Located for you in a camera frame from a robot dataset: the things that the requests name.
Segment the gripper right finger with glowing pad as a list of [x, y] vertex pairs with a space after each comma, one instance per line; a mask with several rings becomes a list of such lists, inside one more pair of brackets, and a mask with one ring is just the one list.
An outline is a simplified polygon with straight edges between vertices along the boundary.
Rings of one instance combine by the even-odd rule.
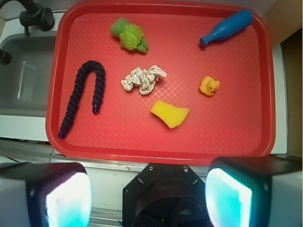
[[209, 166], [205, 200], [215, 227], [301, 227], [302, 159], [218, 157]]

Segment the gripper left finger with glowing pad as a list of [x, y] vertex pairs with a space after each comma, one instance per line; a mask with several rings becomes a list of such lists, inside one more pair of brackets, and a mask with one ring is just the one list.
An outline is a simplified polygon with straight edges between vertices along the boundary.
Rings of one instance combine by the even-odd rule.
[[0, 165], [2, 227], [87, 227], [91, 178], [77, 162]]

